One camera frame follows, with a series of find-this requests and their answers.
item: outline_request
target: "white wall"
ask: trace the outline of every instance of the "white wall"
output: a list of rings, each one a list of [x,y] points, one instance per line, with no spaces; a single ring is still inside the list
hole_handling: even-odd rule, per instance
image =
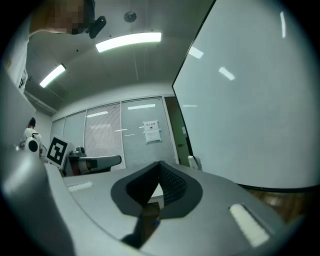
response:
[[[203,171],[255,187],[318,185],[319,63],[289,11],[217,0],[193,46],[203,56],[187,56],[173,88]]]
[[[41,113],[39,110],[36,110],[33,115],[35,119],[35,130],[41,134],[42,144],[48,149],[50,144],[50,133],[52,118],[44,113]]]
[[[172,95],[174,93],[172,89],[172,81],[115,86],[95,94],[90,94],[88,89],[86,92],[87,94],[82,96],[75,95],[72,97],[71,95],[71,97],[65,101],[65,104],[52,117],[52,120],[54,121],[97,105],[139,97]]]

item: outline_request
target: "ceiling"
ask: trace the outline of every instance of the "ceiling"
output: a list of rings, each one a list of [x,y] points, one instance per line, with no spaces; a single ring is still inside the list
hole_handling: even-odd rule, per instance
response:
[[[72,96],[85,97],[109,87],[173,82],[212,0],[95,0],[95,17],[107,24],[95,39],[87,34],[39,32],[28,44],[25,87],[33,100],[58,110]],[[124,21],[132,10],[137,19]],[[110,38],[161,32],[159,43],[141,43],[102,53],[96,44]],[[40,82],[59,64],[66,71],[46,88]]]

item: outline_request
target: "person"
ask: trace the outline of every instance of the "person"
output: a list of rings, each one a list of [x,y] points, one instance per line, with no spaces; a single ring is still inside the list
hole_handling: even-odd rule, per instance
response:
[[[28,79],[26,62],[29,37],[41,31],[79,34],[94,22],[94,8],[94,0],[45,0],[28,16],[12,37],[1,59],[22,94]]]
[[[29,124],[28,124],[28,126],[27,126],[27,128],[24,130],[22,141],[25,142],[28,138],[32,137],[32,135],[34,134],[34,138],[38,142],[39,151],[40,151],[40,154],[41,154],[42,151],[43,151],[42,137],[41,137],[40,133],[38,133],[35,130],[35,127],[36,127],[36,119],[34,119],[32,117],[30,122],[29,122]]]

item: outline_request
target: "wooden floor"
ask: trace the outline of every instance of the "wooden floor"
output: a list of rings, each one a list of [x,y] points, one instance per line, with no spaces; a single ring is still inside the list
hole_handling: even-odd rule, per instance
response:
[[[275,193],[247,189],[252,195],[272,207],[286,223],[308,213],[315,192]]]

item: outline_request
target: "white shirt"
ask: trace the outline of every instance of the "white shirt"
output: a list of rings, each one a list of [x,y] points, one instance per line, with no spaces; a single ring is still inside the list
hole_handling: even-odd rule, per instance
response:
[[[22,141],[26,141],[27,138],[32,137],[32,134],[35,134],[34,138],[36,139],[36,141],[39,144],[39,149],[42,150],[43,149],[43,147],[42,147],[42,137],[41,137],[40,134],[38,134],[38,132],[36,130],[34,130],[32,128],[26,128],[24,130]]]
[[[13,84],[19,88],[22,94],[28,79],[26,63],[30,22],[31,17],[29,16],[11,38],[1,61]]]

